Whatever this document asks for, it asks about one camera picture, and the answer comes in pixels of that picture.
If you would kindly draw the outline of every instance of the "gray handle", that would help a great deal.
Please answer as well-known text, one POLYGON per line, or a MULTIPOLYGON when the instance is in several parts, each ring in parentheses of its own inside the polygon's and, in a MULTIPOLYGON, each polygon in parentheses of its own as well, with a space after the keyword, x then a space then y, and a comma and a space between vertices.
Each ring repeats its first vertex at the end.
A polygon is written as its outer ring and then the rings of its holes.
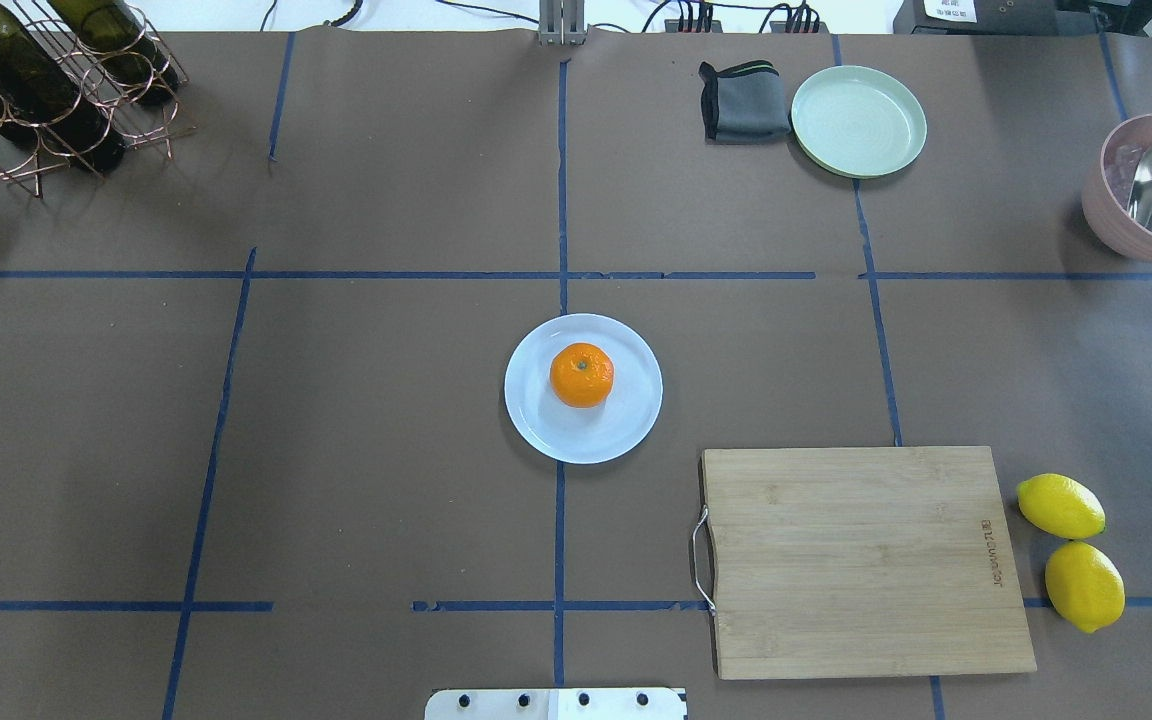
POLYGON ((714 607, 714 601, 710 600, 708 593, 705 592, 705 588, 702 588, 700 585, 700 564, 696 561, 696 533, 700 532, 700 526, 705 524, 705 520, 708 520, 707 505, 700 508, 700 518, 696 520, 696 528, 691 529, 691 582, 696 583, 696 589, 700 591, 700 597, 705 598, 705 605, 708 606, 708 614, 718 615, 718 608, 714 607))

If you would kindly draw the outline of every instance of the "bowl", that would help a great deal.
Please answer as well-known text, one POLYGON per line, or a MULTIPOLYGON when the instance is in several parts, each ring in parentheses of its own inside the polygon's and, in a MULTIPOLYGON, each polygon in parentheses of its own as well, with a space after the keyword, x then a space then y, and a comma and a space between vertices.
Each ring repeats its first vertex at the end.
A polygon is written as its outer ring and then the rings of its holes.
POLYGON ((1087 182, 1083 183, 1083 215, 1105 245, 1135 260, 1152 263, 1152 232, 1128 215, 1135 167, 1152 145, 1152 114, 1120 123, 1105 138, 1087 182))

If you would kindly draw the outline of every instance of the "gray cloth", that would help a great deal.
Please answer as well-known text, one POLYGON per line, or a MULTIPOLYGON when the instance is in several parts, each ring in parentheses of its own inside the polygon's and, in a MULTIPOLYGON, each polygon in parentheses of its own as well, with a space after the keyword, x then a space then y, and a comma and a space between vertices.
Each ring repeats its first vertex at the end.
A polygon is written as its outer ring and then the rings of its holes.
POLYGON ((705 79, 700 114, 710 141, 745 145, 790 135, 785 83, 767 60, 751 60, 721 71, 700 63, 700 77, 705 79))

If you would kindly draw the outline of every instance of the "tangerine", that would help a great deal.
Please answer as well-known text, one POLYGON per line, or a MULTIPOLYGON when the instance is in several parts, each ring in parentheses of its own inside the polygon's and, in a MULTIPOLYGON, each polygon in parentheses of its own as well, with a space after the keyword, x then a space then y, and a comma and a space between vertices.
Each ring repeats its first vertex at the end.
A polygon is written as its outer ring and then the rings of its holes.
POLYGON ((550 364, 550 386, 554 395, 571 407, 594 407, 612 393, 616 370, 602 348, 575 342, 563 348, 550 364))

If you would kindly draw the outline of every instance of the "yellow lemon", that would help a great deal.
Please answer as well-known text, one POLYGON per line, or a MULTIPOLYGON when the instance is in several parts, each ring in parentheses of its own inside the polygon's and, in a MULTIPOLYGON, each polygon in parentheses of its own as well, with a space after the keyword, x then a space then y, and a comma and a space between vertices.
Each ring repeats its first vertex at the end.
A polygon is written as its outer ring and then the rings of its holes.
POLYGON ((1096 632, 1123 616, 1123 577, 1114 562, 1084 541, 1069 541, 1047 560, 1047 597, 1060 616, 1096 632))
POLYGON ((1034 475, 1016 486, 1016 497, 1020 514, 1055 537, 1083 539, 1105 532, 1101 501, 1064 475, 1034 475))

